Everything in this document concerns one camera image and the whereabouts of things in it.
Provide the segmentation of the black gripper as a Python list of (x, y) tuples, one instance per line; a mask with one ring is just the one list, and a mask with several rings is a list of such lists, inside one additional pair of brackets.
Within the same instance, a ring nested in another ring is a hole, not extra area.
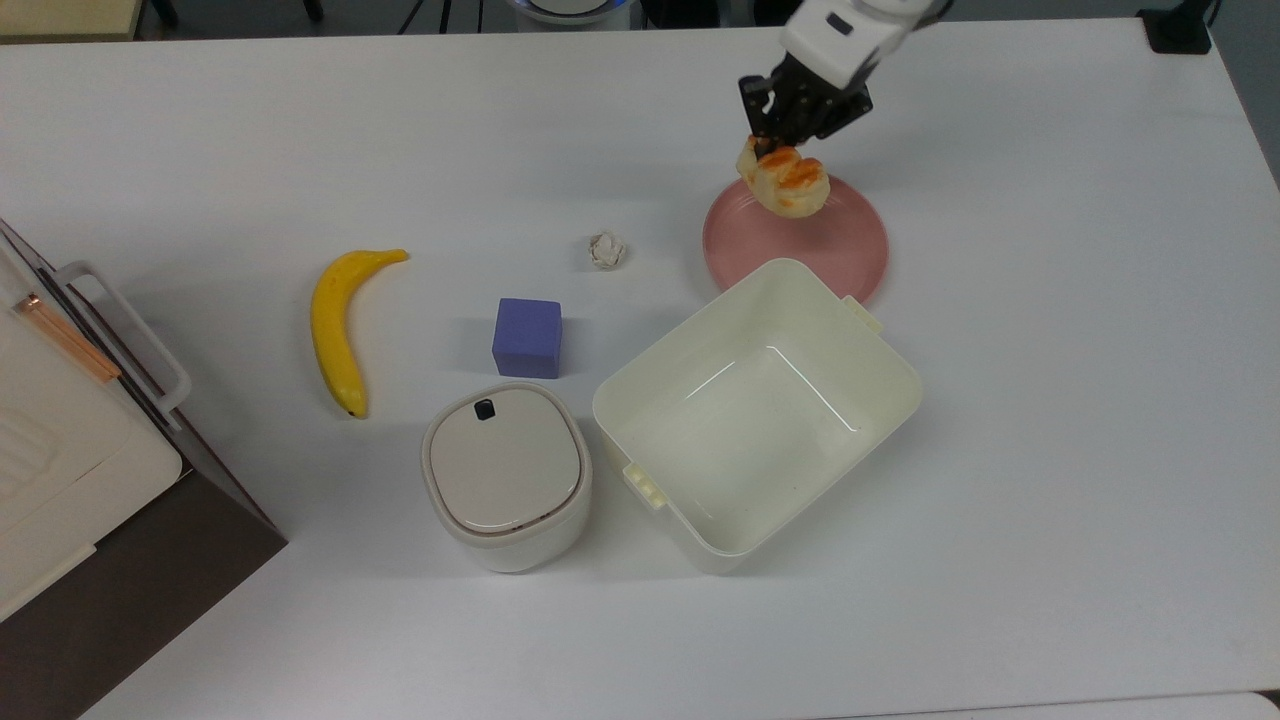
[(739, 95), (751, 131), (749, 150), (763, 159), (774, 149), (797, 147), (801, 161), (820, 163), (809, 140), (827, 138), (873, 109), (867, 79), (856, 70), (845, 85), (820, 78), (791, 54), (768, 76), (744, 76)]

